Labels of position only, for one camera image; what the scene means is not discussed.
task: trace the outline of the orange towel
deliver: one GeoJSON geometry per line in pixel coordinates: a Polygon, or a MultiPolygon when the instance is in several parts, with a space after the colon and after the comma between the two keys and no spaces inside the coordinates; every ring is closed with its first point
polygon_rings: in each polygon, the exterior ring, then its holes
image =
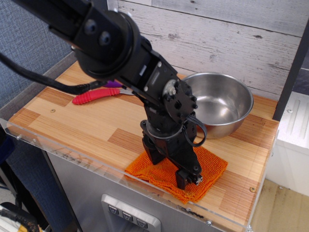
{"type": "Polygon", "coordinates": [[[175,172],[178,168],[171,161],[164,159],[153,165],[145,151],[126,168],[126,172],[164,189],[183,203],[197,202],[222,175],[227,162],[203,147],[194,148],[194,152],[202,167],[203,181],[198,186],[188,184],[185,190],[177,188],[175,172]]]}

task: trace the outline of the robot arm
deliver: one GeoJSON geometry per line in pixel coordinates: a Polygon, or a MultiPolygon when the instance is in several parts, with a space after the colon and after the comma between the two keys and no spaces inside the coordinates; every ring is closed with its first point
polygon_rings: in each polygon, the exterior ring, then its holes
{"type": "Polygon", "coordinates": [[[178,187],[198,184],[202,169],[193,151],[197,99],[177,72],[140,35],[130,16],[98,11],[85,0],[14,0],[66,40],[83,71],[98,81],[118,80],[144,103],[143,144],[153,164],[172,161],[178,187]]]}

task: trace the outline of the stainless steel bowl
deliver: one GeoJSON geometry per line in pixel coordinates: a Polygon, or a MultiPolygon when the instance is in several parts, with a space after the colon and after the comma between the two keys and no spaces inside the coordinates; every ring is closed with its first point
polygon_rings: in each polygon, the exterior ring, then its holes
{"type": "Polygon", "coordinates": [[[207,139],[230,135],[253,107],[253,96],[240,80],[221,73],[203,72],[184,79],[197,97],[196,117],[207,128],[207,139]]]}

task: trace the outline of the white wood panel wall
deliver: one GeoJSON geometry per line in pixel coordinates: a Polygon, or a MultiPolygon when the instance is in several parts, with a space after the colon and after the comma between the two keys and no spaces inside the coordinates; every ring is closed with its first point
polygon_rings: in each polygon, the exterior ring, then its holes
{"type": "Polygon", "coordinates": [[[179,73],[225,73],[275,100],[309,17],[308,0],[119,0],[118,5],[179,73]]]}

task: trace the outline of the bowl rim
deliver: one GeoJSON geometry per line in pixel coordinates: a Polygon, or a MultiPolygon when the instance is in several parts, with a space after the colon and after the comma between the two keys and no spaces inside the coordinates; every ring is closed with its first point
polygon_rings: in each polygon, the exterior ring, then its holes
{"type": "Polygon", "coordinates": [[[240,117],[239,119],[237,120],[234,120],[234,121],[231,121],[231,122],[227,122],[227,123],[221,123],[221,124],[218,124],[218,123],[204,123],[205,125],[207,126],[225,126],[225,125],[231,125],[233,123],[236,123],[236,122],[239,122],[239,121],[242,121],[245,117],[247,117],[249,115],[249,113],[251,112],[252,108],[253,108],[253,104],[254,104],[254,98],[253,98],[253,94],[251,92],[251,90],[249,89],[248,86],[246,86],[242,81],[240,81],[239,79],[235,78],[235,77],[232,77],[230,75],[227,75],[227,74],[224,74],[224,73],[220,73],[220,72],[197,72],[195,74],[192,74],[192,75],[189,75],[187,77],[185,77],[183,79],[183,81],[187,81],[189,79],[192,79],[196,76],[200,76],[200,75],[220,75],[220,76],[224,76],[224,77],[227,77],[227,78],[230,78],[236,82],[238,82],[241,86],[243,86],[246,91],[249,93],[249,96],[250,96],[250,107],[249,107],[249,110],[247,111],[247,113],[245,113],[242,117],[240,117]]]}

